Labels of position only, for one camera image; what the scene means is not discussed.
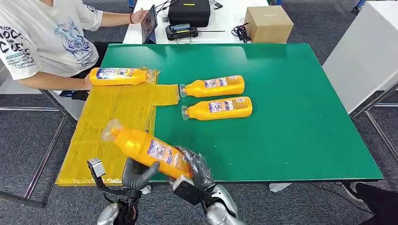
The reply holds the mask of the person's left hand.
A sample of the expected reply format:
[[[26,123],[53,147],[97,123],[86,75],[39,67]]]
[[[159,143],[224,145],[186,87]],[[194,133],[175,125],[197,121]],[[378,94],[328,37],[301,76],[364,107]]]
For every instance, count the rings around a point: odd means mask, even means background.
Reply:
[[[147,14],[148,10],[144,10],[143,8],[141,8],[137,12],[130,14],[130,23],[131,24],[141,23]]]

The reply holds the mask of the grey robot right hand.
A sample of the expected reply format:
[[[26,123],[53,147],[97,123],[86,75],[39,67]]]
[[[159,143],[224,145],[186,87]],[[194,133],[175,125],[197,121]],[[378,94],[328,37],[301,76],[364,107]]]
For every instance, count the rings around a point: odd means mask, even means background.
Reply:
[[[215,184],[213,175],[207,165],[206,160],[200,153],[195,153],[189,148],[182,146],[174,146],[179,150],[190,164],[192,181],[196,189],[205,191]]]

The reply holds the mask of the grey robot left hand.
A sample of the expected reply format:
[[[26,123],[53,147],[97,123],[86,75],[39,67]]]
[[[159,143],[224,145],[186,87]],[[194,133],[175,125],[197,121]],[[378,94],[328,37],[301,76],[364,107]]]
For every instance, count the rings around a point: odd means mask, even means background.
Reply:
[[[151,178],[158,173],[159,167],[159,162],[146,166],[128,157],[122,173],[122,185],[132,190],[142,190],[148,185]]]

